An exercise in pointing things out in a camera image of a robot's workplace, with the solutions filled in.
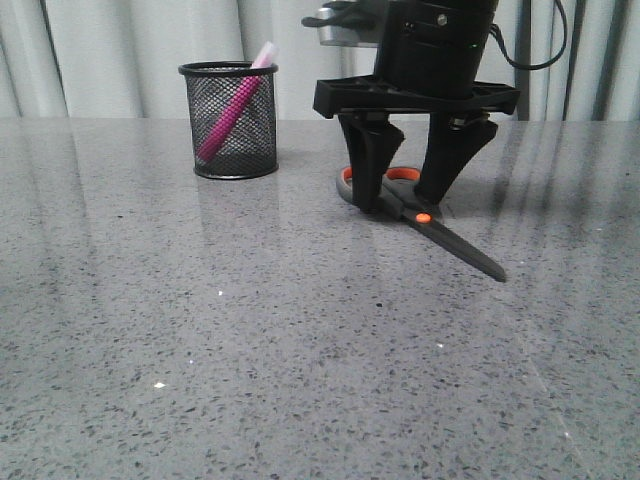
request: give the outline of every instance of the black mesh pen holder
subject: black mesh pen holder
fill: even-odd
[[[236,180],[267,175],[278,168],[273,74],[277,65],[250,68],[250,62],[181,65],[196,174]]]

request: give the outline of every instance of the pink pen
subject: pink pen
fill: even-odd
[[[276,53],[277,47],[273,43],[265,43],[251,64],[251,68],[270,67]],[[205,138],[204,142],[202,142],[200,148],[198,148],[197,156],[200,161],[208,163],[213,160],[213,157],[215,157],[216,153],[222,148],[224,141],[229,136],[229,133],[231,133],[231,130],[233,130],[236,122],[242,116],[242,112],[249,104],[251,97],[258,91],[261,81],[262,78],[257,76],[245,77],[242,80],[242,83],[233,94],[229,104],[222,111],[222,114],[220,114],[211,132],[207,138]]]

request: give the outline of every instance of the granite surface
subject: granite surface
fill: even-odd
[[[0,121],[3,478],[640,478],[640,123],[501,124],[442,211],[504,284],[278,129],[230,182],[187,121]]]

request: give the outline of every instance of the scissor blade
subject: scissor blade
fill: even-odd
[[[460,235],[449,230],[436,220],[431,220],[428,223],[419,223],[415,218],[411,218],[406,215],[406,213],[408,212],[405,212],[405,218],[409,224],[425,237],[437,243],[460,260],[463,260],[472,267],[486,273],[498,282],[507,281],[507,274],[500,265],[471,245]]]

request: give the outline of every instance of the curtain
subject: curtain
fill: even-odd
[[[0,117],[188,116],[183,63],[251,60],[266,40],[278,118],[313,119],[315,82],[371,73],[375,49],[320,46],[300,20],[327,0],[0,0]],[[522,91],[522,120],[640,118],[640,0],[563,0],[565,55],[516,71],[489,39],[478,80]],[[553,0],[500,0],[495,22],[521,63],[562,43]]]

